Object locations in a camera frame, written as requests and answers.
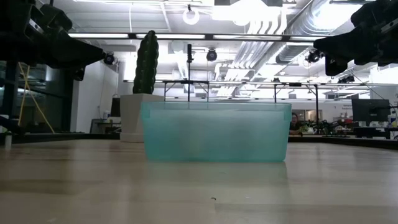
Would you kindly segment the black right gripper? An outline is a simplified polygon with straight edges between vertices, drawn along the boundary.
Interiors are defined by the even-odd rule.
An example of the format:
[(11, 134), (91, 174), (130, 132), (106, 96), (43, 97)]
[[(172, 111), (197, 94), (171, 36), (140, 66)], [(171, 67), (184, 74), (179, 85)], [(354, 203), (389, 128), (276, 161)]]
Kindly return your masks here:
[(348, 68), (348, 63), (335, 59), (354, 59), (356, 65), (397, 63), (397, 12), (381, 21), (367, 19), (352, 31), (314, 41), (313, 46), (325, 54), (325, 74), (334, 77)]

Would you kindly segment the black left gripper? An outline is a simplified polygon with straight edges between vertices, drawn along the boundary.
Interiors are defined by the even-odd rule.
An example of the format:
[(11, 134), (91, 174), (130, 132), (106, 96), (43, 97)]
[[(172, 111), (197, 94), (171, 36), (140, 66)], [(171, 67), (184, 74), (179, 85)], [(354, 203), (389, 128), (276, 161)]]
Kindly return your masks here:
[(47, 27), (27, 24), (24, 32), (18, 33), (9, 21), (1, 22), (2, 61), (79, 68), (73, 72), (73, 79), (81, 82), (85, 66), (104, 59), (104, 56), (103, 49), (70, 37), (58, 24)]

